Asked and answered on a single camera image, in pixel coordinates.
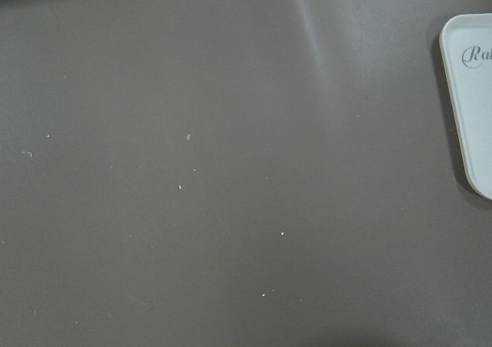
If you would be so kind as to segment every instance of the gray table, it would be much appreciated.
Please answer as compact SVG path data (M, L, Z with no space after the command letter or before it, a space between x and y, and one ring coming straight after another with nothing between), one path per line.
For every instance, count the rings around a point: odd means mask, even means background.
M492 0L0 0L0 345L488 347L437 37Z

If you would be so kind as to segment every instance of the white tray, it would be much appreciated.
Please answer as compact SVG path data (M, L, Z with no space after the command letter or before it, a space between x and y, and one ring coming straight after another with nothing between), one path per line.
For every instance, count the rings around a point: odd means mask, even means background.
M492 14L452 18L440 50L468 181L492 199Z

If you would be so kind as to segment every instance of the logo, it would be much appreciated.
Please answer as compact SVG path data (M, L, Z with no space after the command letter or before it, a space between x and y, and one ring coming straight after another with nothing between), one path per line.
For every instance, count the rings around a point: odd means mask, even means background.
M461 62L467 68L478 68L484 61L492 60L492 51L482 52L482 48L478 45L472 45L463 51Z

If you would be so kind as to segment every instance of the gray surface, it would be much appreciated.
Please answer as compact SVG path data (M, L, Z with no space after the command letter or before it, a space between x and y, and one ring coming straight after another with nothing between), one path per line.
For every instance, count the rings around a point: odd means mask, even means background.
M491 10L0 0L0 345L490 346L436 38Z

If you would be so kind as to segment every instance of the white plate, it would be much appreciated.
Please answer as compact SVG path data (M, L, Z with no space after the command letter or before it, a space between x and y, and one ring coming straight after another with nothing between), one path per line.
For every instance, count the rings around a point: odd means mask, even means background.
M492 199L492 14L452 18L440 50L468 181Z

